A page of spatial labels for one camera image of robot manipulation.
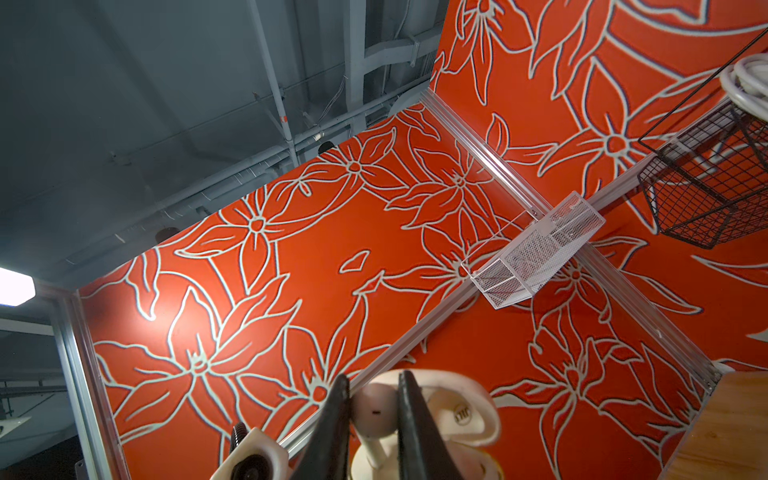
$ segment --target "white earbud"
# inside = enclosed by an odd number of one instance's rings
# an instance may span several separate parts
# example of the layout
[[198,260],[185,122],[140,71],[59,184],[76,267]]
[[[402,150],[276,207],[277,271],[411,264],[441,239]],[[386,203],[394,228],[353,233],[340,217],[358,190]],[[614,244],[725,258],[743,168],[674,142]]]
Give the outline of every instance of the white earbud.
[[397,390],[369,383],[352,397],[352,423],[373,468],[381,468],[386,454],[379,439],[397,430]]

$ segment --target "wooden table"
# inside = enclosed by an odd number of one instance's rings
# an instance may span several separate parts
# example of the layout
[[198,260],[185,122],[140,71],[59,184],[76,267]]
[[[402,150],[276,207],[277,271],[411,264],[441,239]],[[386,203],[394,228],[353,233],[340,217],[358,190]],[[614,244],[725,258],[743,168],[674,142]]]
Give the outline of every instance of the wooden table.
[[768,372],[723,376],[660,478],[768,478]]

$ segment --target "orange floral wall panel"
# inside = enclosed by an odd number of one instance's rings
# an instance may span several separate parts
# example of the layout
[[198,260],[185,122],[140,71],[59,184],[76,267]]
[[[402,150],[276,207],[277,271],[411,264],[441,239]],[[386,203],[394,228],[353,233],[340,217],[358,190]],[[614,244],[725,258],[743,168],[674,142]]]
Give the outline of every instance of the orange floral wall panel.
[[[589,198],[647,150],[638,143],[768,27],[768,3],[455,0],[432,87],[552,204]],[[768,47],[763,38],[751,52]],[[722,97],[715,80],[647,141],[659,145]],[[636,253],[627,278],[711,359],[768,367],[765,232],[702,250],[657,235],[642,194],[604,211],[593,240]]]
[[283,438],[521,212],[416,106],[81,289],[134,480],[208,478],[235,422]]
[[[595,246],[617,267],[637,249]],[[507,478],[656,478],[704,398],[574,260],[524,304],[456,313],[398,367],[459,372],[491,393],[502,435],[487,450]]]

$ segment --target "pipe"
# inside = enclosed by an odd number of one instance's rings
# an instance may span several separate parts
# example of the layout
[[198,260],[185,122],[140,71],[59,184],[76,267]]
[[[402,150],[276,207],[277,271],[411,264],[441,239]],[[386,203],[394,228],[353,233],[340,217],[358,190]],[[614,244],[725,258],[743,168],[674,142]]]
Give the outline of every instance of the pipe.
[[20,396],[40,395],[42,393],[63,393],[67,386],[8,386],[0,387],[0,399],[13,399]]
[[280,116],[280,124],[283,126],[283,137],[288,143],[288,151],[290,153],[290,159],[293,162],[293,166],[298,167],[299,158],[296,156],[296,146],[293,144],[293,135],[290,133],[288,117],[286,116],[286,108],[285,105],[283,105],[283,96],[280,94],[280,86],[277,84],[275,66],[272,64],[270,49],[266,44],[266,35],[264,34],[264,26],[261,23],[259,7],[256,5],[256,0],[248,0],[248,6],[250,6],[250,14],[251,18],[253,19],[253,27],[256,29],[256,39],[259,44],[259,50],[261,51],[261,59],[264,62],[266,78],[270,81],[272,97],[275,101],[275,107],[277,107],[277,114]]

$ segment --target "light fixture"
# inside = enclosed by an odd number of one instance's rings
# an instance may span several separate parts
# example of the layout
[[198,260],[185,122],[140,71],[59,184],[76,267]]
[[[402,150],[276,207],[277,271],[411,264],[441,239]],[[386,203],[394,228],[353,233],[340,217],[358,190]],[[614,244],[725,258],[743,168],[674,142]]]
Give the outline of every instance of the light fixture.
[[21,305],[33,296],[35,282],[31,276],[0,268],[0,305]]

